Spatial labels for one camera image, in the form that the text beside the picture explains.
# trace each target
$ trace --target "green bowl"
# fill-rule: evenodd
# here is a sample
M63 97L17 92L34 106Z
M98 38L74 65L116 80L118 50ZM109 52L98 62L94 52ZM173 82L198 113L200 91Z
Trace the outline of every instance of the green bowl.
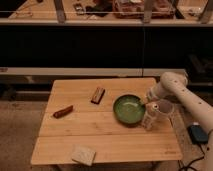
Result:
M140 98L135 95L123 95L113 105L116 118L124 124L135 124L142 120L145 106L141 105Z

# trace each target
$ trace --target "beige sponge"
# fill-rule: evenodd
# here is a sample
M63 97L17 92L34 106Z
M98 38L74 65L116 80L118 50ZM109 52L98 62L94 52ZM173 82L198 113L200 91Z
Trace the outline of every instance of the beige sponge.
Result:
M73 149L72 160L91 166L95 158L95 154L96 152L93 149L76 145Z

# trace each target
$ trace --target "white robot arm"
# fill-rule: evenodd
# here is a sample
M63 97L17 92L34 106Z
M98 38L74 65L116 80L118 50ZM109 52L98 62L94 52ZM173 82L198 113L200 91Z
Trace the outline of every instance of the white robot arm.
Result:
M186 88L185 76L165 72L160 82L147 93L149 101L159 100L169 94L175 95L208 134L204 171L213 170L213 107Z

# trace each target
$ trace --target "table leg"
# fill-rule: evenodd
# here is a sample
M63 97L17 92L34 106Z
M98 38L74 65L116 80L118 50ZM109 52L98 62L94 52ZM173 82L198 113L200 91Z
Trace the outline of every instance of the table leg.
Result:
M157 171L157 168L159 167L159 165L161 164L162 162L160 161L157 161L157 162L152 162L152 171Z
M56 164L50 165L50 166L52 167L52 169L53 169L54 171L62 171L61 168L60 168L58 165L56 165Z

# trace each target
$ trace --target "chocolate bar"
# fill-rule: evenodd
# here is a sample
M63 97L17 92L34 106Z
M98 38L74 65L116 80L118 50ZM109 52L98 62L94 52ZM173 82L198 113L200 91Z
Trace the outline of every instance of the chocolate bar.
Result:
M99 104L103 95L105 93L105 89L101 88L101 87L98 87L95 91L95 93L93 94L92 96L92 100L91 102L94 103L94 104Z

